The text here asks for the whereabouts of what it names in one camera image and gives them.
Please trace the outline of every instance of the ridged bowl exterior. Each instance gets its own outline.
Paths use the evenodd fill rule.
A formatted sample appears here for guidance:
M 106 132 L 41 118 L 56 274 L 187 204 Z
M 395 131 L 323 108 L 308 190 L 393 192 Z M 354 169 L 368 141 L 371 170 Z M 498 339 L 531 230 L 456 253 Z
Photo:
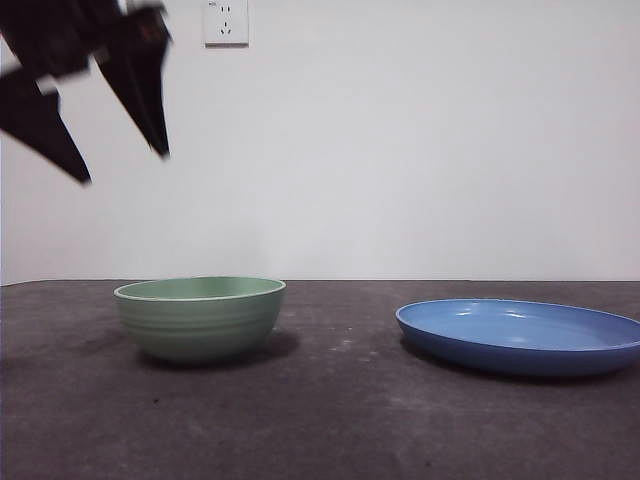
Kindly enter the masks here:
M 197 301 L 116 299 L 122 325 L 144 352 L 194 364 L 257 346 L 276 323 L 284 291 Z

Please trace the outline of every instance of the bowl rim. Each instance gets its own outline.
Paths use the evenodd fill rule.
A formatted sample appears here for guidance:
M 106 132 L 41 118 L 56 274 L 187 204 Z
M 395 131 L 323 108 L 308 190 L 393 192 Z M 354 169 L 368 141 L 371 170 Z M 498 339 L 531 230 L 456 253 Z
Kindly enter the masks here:
M 264 292 L 257 293 L 245 293 L 242 295 L 227 295 L 227 296 L 217 296 L 217 297 L 193 297 L 193 298 L 163 298 L 163 297 L 137 297 L 135 295 L 127 295 L 122 293 L 121 290 L 133 287 L 136 285 L 144 285 L 147 283 L 160 283 L 166 282 L 170 280 L 200 280 L 200 279 L 208 279 L 208 278 L 240 278 L 240 279 L 248 279 L 248 280 L 266 280 L 269 282 L 275 282 L 279 285 L 276 288 L 271 290 L 265 290 Z M 204 301 L 216 301 L 216 300 L 234 300 L 240 298 L 250 298 L 250 297 L 259 297 L 262 295 L 269 295 L 272 293 L 279 292 L 284 290 L 287 287 L 287 284 L 282 280 L 276 280 L 274 278 L 265 278 L 265 277 L 248 277 L 248 276 L 240 276 L 240 275 L 216 275 L 216 276 L 204 276 L 204 277 L 177 277 L 177 278 L 164 278 L 160 280 L 145 280 L 143 282 L 134 282 L 129 283 L 127 285 L 122 285 L 116 288 L 113 291 L 113 295 L 117 298 L 122 298 L 125 300 L 136 300 L 141 302 L 204 302 Z

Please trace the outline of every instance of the tabletop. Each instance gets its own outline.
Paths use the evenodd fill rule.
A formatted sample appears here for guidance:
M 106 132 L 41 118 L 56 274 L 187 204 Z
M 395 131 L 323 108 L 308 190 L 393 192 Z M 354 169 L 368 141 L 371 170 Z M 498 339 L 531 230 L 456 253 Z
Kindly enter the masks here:
M 637 479 L 640 365 L 504 377 L 403 341 L 395 310 L 512 298 L 640 319 L 640 283 L 291 281 L 276 329 L 234 362 L 141 354 L 113 289 L 2 288 L 2 478 Z

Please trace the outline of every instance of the blue plate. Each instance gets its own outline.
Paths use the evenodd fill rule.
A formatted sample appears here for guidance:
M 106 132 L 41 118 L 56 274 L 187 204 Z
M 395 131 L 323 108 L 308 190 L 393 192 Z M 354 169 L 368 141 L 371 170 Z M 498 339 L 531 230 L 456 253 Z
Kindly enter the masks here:
M 585 308 L 514 300 L 435 300 L 396 312 L 406 338 L 469 367 L 537 375 L 594 375 L 640 358 L 640 323 Z

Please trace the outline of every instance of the black robotic arm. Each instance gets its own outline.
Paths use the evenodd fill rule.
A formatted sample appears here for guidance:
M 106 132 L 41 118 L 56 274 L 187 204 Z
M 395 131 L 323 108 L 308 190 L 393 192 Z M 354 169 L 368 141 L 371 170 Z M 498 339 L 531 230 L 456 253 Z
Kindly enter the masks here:
M 163 11 L 154 4 L 124 13 L 117 0 L 0 0 L 0 32 L 21 64 L 0 77 L 0 129 L 90 181 L 60 118 L 58 92 L 42 93 L 37 80 L 88 72 L 93 56 L 149 145 L 167 155 L 162 66 L 170 36 Z

